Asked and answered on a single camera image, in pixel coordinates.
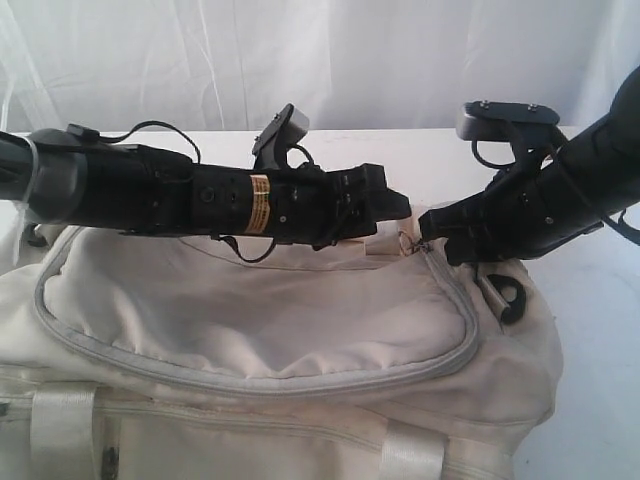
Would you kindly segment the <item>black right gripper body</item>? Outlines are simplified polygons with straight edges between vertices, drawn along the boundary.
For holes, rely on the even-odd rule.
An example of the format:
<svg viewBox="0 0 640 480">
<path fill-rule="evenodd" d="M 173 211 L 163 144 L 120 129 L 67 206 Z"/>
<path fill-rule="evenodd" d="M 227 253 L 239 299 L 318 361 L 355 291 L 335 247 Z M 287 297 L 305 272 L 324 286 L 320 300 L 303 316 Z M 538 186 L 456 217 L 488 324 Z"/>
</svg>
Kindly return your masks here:
<svg viewBox="0 0 640 480">
<path fill-rule="evenodd" d="M 447 207 L 447 259 L 452 265 L 534 259 L 550 251 L 548 171 L 505 175 Z"/>
</svg>

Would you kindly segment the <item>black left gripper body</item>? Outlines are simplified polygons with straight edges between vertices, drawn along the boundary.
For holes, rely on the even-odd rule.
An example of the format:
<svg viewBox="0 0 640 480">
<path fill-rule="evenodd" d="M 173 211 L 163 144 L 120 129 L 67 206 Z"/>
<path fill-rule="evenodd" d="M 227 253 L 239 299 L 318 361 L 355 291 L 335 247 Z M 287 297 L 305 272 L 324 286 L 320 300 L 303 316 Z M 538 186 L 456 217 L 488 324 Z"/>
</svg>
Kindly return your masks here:
<svg viewBox="0 0 640 480">
<path fill-rule="evenodd" d="M 377 232 L 376 203 L 386 191 L 384 168 L 362 164 L 343 170 L 318 167 L 267 171 L 267 236 L 277 245 L 316 250 Z"/>
</svg>

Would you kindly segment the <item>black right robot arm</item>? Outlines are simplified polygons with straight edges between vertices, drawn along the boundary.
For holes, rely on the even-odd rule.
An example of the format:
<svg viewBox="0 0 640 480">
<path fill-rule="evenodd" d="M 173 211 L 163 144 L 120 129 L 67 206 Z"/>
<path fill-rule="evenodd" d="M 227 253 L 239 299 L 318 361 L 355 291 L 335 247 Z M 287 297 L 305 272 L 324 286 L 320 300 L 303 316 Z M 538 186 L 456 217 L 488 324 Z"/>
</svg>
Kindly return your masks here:
<svg viewBox="0 0 640 480">
<path fill-rule="evenodd" d="M 639 73 L 622 83 L 610 110 L 572 139 L 545 106 L 474 101 L 463 105 L 459 138 L 507 143 L 514 160 L 493 164 L 484 190 L 419 219 L 423 241 L 444 240 L 454 266 L 536 259 L 604 225 L 633 244 L 625 219 L 639 202 Z"/>
</svg>

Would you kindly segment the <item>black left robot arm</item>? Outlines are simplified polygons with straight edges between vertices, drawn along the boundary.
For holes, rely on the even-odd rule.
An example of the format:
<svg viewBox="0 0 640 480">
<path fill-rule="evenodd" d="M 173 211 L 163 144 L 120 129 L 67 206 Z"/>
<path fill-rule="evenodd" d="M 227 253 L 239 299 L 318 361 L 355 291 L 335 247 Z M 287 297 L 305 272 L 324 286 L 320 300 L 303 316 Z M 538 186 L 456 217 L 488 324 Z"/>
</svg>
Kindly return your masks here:
<svg viewBox="0 0 640 480">
<path fill-rule="evenodd" d="M 384 169 L 324 171 L 287 161 L 299 137 L 283 127 L 255 144 L 252 169 L 196 163 L 147 145 L 115 145 L 95 131 L 45 129 L 1 137 L 1 196 L 37 224 L 103 228 L 131 236 L 266 237 L 314 249 L 372 235 L 407 218 L 406 196 Z"/>
</svg>

